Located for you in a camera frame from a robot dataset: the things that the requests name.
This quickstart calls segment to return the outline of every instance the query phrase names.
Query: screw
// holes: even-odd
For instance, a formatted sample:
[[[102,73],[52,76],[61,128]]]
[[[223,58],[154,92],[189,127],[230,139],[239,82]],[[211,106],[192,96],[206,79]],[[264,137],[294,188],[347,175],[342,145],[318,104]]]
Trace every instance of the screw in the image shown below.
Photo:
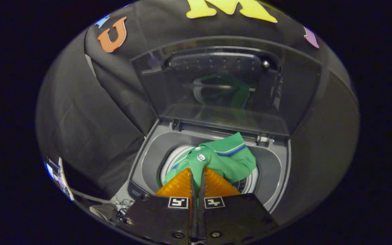
[[[212,237],[219,237],[219,236],[221,236],[221,234],[219,232],[213,232],[213,233],[211,233],[211,236]]]
[[[269,68],[270,63],[269,63],[268,61],[264,61],[264,62],[263,62],[263,66],[264,66],[265,68]]]
[[[176,232],[176,233],[173,234],[173,236],[178,238],[178,239],[181,239],[181,238],[184,237],[184,234],[182,232]]]

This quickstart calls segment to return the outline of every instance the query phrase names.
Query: orange gripper pad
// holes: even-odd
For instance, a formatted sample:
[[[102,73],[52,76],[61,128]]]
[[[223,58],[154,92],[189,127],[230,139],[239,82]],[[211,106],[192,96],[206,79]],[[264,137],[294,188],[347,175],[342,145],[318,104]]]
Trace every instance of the orange gripper pad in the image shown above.
[[[205,173],[205,197],[227,197],[240,195],[227,180],[221,177],[214,170],[204,167]]]
[[[191,186],[192,171],[186,168],[176,174],[163,187],[161,187],[156,196],[163,197],[188,197],[190,203],[192,201],[192,186]]]

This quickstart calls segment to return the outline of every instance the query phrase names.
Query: lid hinge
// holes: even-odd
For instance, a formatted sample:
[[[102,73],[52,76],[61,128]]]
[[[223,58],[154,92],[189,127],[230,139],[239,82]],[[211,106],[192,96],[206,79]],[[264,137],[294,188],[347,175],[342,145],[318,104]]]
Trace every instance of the lid hinge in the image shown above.
[[[273,141],[274,140],[272,138],[270,138],[269,135],[263,133],[263,134],[258,135],[258,137],[257,137],[257,146],[268,147],[268,146],[270,146],[270,144],[273,143]]]
[[[181,131],[182,130],[182,123],[181,120],[179,119],[174,119],[171,123],[170,126],[172,128],[172,130],[174,131]]]

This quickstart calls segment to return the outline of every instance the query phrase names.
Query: washing machine drum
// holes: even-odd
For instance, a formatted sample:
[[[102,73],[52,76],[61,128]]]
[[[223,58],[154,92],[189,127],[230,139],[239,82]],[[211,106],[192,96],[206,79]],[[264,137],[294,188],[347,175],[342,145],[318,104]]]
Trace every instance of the washing machine drum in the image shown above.
[[[163,164],[160,170],[159,179],[161,183],[164,182],[166,174],[173,168],[176,160],[178,160],[182,155],[184,155],[186,152],[193,149],[194,147],[196,146],[181,145],[176,147],[174,150],[170,152],[169,156],[167,157],[165,163]],[[253,193],[258,184],[258,175],[259,175],[259,171],[258,171],[258,167],[256,167],[249,176],[231,184],[241,194]]]

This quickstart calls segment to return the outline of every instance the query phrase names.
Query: orange letter u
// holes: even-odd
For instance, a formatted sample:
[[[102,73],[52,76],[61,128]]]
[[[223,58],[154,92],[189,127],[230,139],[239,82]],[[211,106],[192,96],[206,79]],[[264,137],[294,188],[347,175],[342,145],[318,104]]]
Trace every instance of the orange letter u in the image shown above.
[[[126,17],[121,18],[116,23],[113,24],[113,27],[116,28],[117,31],[117,39],[114,42],[110,41],[109,32],[110,29],[105,30],[101,35],[99,35],[98,40],[101,43],[102,49],[105,52],[111,53],[117,48],[119,48],[126,39],[126,29],[125,23]]]

